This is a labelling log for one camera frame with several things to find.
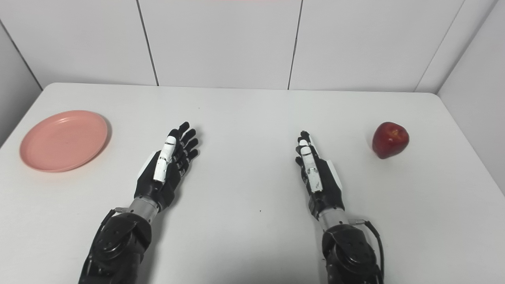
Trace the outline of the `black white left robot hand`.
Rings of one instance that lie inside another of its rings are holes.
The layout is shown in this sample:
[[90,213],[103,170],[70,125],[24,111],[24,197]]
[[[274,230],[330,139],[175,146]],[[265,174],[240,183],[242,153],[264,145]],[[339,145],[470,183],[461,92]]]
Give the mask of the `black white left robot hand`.
[[137,179],[134,198],[149,198],[163,211],[175,198],[175,190],[198,155],[196,130],[185,121],[172,129],[162,146],[153,153]]

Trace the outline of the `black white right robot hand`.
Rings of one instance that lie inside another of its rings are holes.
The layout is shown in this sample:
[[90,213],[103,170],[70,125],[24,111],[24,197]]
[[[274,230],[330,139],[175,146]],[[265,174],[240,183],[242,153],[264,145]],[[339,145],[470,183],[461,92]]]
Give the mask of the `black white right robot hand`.
[[339,177],[330,161],[318,154],[313,140],[307,131],[301,131],[297,138],[295,158],[301,168],[301,178],[309,196],[309,211],[317,220],[324,212],[333,209],[345,210]]

